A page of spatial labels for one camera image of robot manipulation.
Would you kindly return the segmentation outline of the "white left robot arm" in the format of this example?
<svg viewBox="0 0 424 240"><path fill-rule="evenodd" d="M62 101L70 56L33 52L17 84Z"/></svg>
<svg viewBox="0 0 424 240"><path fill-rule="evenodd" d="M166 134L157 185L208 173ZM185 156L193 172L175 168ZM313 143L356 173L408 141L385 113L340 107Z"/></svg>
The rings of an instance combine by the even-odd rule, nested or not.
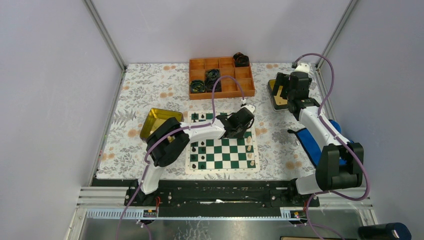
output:
<svg viewBox="0 0 424 240"><path fill-rule="evenodd" d="M155 200L155 191L165 167L174 163L187 145L202 140L241 138L254 119L255 107L243 104L237 112L216 115L201 122L184 123L175 117L167 119L146 140L144 161L147 163L138 179L136 199L144 206Z"/></svg>

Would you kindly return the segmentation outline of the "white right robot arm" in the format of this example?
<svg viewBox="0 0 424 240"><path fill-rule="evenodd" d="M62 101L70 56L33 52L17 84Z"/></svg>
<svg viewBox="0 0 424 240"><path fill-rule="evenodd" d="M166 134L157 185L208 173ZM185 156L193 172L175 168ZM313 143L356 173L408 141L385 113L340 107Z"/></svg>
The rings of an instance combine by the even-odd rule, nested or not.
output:
<svg viewBox="0 0 424 240"><path fill-rule="evenodd" d="M297 178L295 187L287 191L287 201L293 206L301 205L308 194L355 188L363 182L362 145L341 135L321 112L319 103L309 96L311 83L305 72L279 72L271 92L287 100L289 112L306 127L321 152L315 173Z"/></svg>

